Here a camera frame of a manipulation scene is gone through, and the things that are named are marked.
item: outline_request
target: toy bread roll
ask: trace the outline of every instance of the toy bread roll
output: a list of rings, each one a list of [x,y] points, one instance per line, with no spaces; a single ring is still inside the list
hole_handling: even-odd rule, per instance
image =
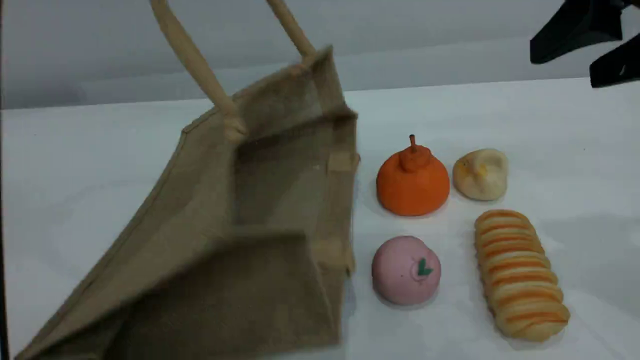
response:
[[[569,310],[529,219],[516,211],[490,210],[475,227],[484,294],[500,331],[530,341],[562,331]]]

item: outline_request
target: white tabletop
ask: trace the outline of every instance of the white tabletop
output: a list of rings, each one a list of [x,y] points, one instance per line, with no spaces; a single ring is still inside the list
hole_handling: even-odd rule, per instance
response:
[[[640,83],[593,90],[588,79],[348,92],[359,112],[353,212],[358,271],[344,344],[288,359],[638,359],[640,357]],[[166,165],[180,129],[208,101],[145,102],[3,113],[3,216],[10,350],[16,354],[109,247]],[[379,166],[408,145],[449,169],[482,147],[504,151],[509,190],[400,218],[375,198]],[[540,345],[507,340],[481,295],[473,221],[490,208],[527,215],[572,313]],[[375,250],[400,234],[440,257],[442,281],[420,309],[382,304]]]

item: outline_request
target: bag handle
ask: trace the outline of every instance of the bag handle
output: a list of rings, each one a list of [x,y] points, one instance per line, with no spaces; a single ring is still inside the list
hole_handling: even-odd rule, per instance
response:
[[[285,32],[298,49],[303,58],[312,56],[316,50],[309,39],[296,22],[293,14],[289,11],[283,0],[266,0],[271,10],[276,15]],[[213,73],[207,60],[202,56],[198,47],[187,34],[182,24],[175,17],[167,0],[150,0],[151,7],[156,16],[156,20],[160,25],[160,30],[164,33],[169,45],[172,47],[178,59],[187,69],[191,77],[198,83],[198,86],[207,95],[207,97],[217,106],[225,115],[230,118],[239,120],[239,112],[236,104],[220,85],[218,78]]]

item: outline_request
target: persimmon toy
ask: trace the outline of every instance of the persimmon toy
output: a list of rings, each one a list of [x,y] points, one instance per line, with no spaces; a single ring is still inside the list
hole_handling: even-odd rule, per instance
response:
[[[449,197],[447,169],[424,146],[415,144],[382,164],[376,179],[380,204],[394,214],[419,216],[440,208]]]

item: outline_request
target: burlap bag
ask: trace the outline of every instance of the burlap bag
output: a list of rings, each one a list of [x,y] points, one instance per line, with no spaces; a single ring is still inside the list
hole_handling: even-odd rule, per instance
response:
[[[229,98],[166,0],[152,8],[216,105],[17,359],[230,359],[338,343],[356,114],[331,48],[268,1],[303,59]]]

